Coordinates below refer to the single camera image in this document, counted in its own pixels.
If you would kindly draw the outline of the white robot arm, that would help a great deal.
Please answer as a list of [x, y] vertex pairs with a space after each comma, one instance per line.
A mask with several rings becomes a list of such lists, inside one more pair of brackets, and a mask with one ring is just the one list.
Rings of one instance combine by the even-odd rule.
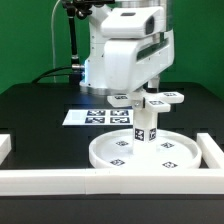
[[90, 54], [83, 91], [128, 94], [156, 88], [173, 64], [174, 0], [97, 0], [89, 16]]

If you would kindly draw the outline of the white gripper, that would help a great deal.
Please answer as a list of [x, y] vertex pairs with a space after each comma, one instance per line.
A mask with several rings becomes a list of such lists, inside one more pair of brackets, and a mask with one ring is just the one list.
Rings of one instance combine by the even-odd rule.
[[144, 108], [144, 90], [138, 90], [148, 82], [150, 89], [158, 89], [158, 75], [172, 65], [174, 60], [174, 35], [164, 33], [158, 44], [149, 36], [138, 40], [109, 40], [104, 46], [104, 75], [106, 86], [116, 93], [130, 93], [133, 109]]

